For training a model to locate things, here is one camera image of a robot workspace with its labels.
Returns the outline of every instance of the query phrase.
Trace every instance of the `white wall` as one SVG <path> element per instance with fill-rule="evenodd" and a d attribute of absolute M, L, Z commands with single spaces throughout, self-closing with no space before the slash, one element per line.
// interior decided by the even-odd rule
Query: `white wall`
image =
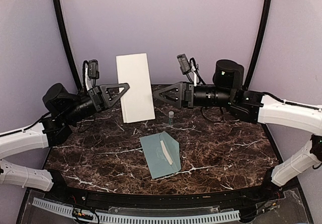
<path fill-rule="evenodd" d="M 322 0 L 272 0 L 252 90 L 322 104 Z M 310 138 L 308 132 L 269 126 L 284 159 Z M 299 176 L 315 223 L 321 223 L 322 169 Z"/>
<path fill-rule="evenodd" d="M 56 82 L 74 92 L 52 0 L 0 0 L 0 132 L 29 125 L 46 109 L 42 96 Z M 7 160 L 41 168 L 47 150 Z M 25 189 L 0 185 L 0 223 L 16 223 Z"/>
<path fill-rule="evenodd" d="M 62 0 L 78 69 L 96 58 L 101 83 L 115 83 L 116 55 L 146 52 L 151 82 L 185 80 L 186 53 L 212 83 L 215 63 L 251 60 L 264 0 Z"/>

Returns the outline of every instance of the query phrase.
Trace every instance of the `white rectangular object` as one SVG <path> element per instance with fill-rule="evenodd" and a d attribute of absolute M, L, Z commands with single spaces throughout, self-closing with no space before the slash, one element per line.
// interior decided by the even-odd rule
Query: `white rectangular object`
<path fill-rule="evenodd" d="M 123 121 L 130 123 L 155 119 L 146 53 L 117 56 L 116 65 L 118 82 L 130 86 L 121 98 Z"/>

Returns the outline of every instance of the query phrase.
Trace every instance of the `black pole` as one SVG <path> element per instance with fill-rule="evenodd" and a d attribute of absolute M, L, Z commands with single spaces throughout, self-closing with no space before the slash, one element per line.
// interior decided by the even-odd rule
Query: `black pole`
<path fill-rule="evenodd" d="M 70 68 L 72 77 L 74 78 L 74 82 L 76 84 L 76 87 L 78 90 L 80 90 L 82 88 L 82 84 L 81 84 L 81 80 L 79 79 L 79 75 L 77 73 L 75 61 L 74 61 L 74 58 L 71 53 L 71 48 L 70 48 L 69 41 L 68 41 L 64 18 L 63 18 L 62 11 L 61 11 L 60 0 L 53 0 L 53 2 L 54 2 L 56 18 L 57 18 L 57 22 L 58 22 L 58 27 L 59 27 L 59 31 L 60 31 L 61 41 L 62 41 L 62 44 L 65 49 L 69 68 Z"/>
<path fill-rule="evenodd" d="M 245 83 L 244 83 L 245 90 L 248 90 L 248 88 L 250 87 L 252 77 L 253 77 L 253 74 L 255 71 L 256 63 L 258 60 L 258 56 L 261 51 L 261 46 L 262 46 L 262 42 L 263 42 L 263 38 L 264 38 L 264 34 L 265 34 L 265 28 L 266 28 L 266 24 L 267 24 L 268 12 L 270 10 L 270 5 L 271 5 L 271 0 L 264 0 L 260 27 L 258 29 L 258 34 L 257 34 L 257 39 L 256 39 L 254 51 L 253 51 L 252 60 L 251 60 L 250 67 L 248 69 L 247 76 L 246 76 Z"/>

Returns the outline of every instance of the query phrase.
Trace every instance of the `small bottle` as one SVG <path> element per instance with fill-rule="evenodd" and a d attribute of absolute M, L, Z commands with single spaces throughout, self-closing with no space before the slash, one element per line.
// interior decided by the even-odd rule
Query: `small bottle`
<path fill-rule="evenodd" d="M 175 113 L 173 111 L 169 112 L 169 126 L 173 126 L 173 118 L 175 117 Z"/>

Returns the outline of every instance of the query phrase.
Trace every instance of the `dark marble tabletop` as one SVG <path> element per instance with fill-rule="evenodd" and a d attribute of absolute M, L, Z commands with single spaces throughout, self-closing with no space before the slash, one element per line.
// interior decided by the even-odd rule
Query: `dark marble tabletop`
<path fill-rule="evenodd" d="M 261 125 L 224 114 L 206 121 L 200 108 L 176 109 L 154 100 L 155 120 L 123 123 L 120 104 L 87 119 L 63 145 L 54 147 L 46 169 L 60 170 L 71 187 L 124 194 L 196 194 L 260 185 L 265 171 L 278 164 Z M 168 112 L 174 125 L 168 126 Z M 218 108 L 204 115 L 220 120 Z M 139 138 L 166 131 L 180 144 L 182 169 L 151 178 Z"/>

